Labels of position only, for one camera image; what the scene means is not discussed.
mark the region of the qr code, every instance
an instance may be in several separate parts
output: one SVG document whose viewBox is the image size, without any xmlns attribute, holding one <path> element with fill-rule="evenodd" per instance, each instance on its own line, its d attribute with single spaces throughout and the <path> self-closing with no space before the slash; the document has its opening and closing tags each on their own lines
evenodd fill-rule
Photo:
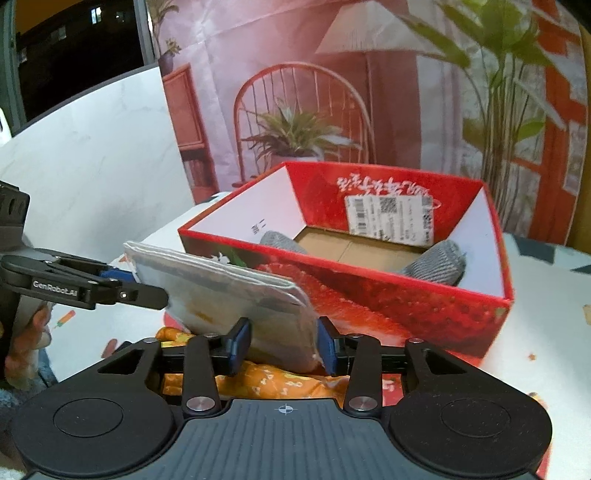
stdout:
<svg viewBox="0 0 591 480">
<path fill-rule="evenodd" d="M 379 207 L 382 213 L 398 213 L 398 206 L 395 197 L 380 197 Z"/>
</svg>

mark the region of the red cabinet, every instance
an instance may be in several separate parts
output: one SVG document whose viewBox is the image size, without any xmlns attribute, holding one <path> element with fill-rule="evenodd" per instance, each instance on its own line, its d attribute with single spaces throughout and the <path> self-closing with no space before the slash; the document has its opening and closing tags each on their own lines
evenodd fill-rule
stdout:
<svg viewBox="0 0 591 480">
<path fill-rule="evenodd" d="M 219 187 L 193 86 L 191 65 L 183 65 L 162 81 L 193 199 L 199 203 L 219 192 Z"/>
</svg>

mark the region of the orange patterned fabric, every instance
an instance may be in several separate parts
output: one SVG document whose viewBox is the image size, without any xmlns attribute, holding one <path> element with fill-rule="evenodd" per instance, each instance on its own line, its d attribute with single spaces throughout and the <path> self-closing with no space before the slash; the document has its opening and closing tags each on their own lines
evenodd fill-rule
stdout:
<svg viewBox="0 0 591 480">
<path fill-rule="evenodd" d="M 185 345 L 192 336 L 172 327 L 161 328 L 156 334 L 163 347 Z M 216 384 L 222 397 L 264 400 L 334 398 L 342 407 L 349 377 L 294 375 L 272 365 L 245 361 L 235 377 L 219 375 Z M 183 374 L 165 374 L 162 393 L 180 395 L 182 392 Z"/>
</svg>

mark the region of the lamp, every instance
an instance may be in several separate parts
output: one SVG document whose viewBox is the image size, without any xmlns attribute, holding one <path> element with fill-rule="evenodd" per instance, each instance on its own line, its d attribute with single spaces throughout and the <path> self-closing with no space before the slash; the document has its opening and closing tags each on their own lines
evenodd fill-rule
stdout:
<svg viewBox="0 0 591 480">
<path fill-rule="evenodd" d="M 374 126 L 374 99 L 369 51 L 412 50 L 441 54 L 427 40 L 414 34 L 404 22 L 376 0 L 344 5 L 320 42 L 317 54 L 359 51 L 364 53 L 368 78 L 368 110 Z"/>
</svg>

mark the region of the open box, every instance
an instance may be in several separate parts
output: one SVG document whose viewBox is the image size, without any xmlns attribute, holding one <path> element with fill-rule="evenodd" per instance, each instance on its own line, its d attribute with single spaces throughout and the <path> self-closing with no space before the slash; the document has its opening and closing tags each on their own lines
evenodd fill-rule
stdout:
<svg viewBox="0 0 591 480">
<path fill-rule="evenodd" d="M 410 220 L 392 231 L 404 236 L 414 221 L 418 241 L 415 235 L 407 243 L 415 245 L 351 235 L 360 224 L 347 206 L 358 196 L 418 205 L 414 220 L 411 208 Z M 425 202 L 421 210 L 422 199 L 429 199 L 428 211 Z M 366 233 L 367 225 L 361 226 Z M 295 239 L 308 254 L 260 245 L 269 230 Z M 366 333 L 384 345 L 414 336 L 481 358 L 514 299 L 498 218 L 486 186 L 476 180 L 395 167 L 286 162 L 205 210 L 179 234 L 190 254 L 292 278 L 342 333 Z M 393 273 L 446 238 L 466 256 L 457 286 Z"/>
</svg>

